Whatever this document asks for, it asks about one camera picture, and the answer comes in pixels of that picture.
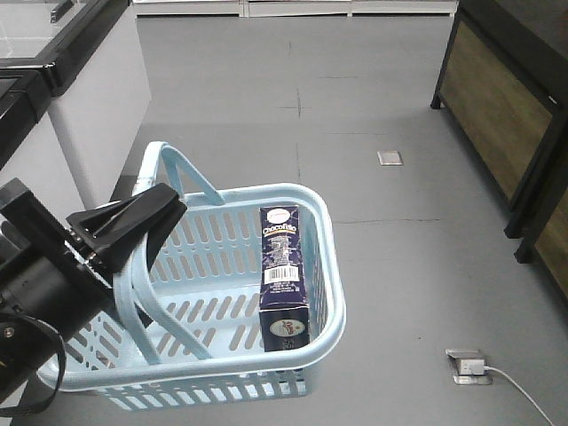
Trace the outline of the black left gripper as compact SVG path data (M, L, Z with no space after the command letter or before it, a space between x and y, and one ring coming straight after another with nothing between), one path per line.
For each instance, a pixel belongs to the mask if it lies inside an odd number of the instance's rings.
M95 255L94 270L112 283L143 237L147 237L146 268L151 269L185 212L178 192L158 184L129 199L73 213L67 222ZM76 260L69 232L18 178L1 187L1 215L69 285L96 301L114 300L111 288Z

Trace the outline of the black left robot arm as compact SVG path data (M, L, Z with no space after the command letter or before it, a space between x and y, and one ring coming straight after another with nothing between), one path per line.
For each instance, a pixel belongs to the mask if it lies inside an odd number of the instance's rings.
M113 276L147 237L155 260L186 211L159 184L67 217L68 227L18 178L1 188L1 398L50 357L66 365L65 343L100 312L118 316Z

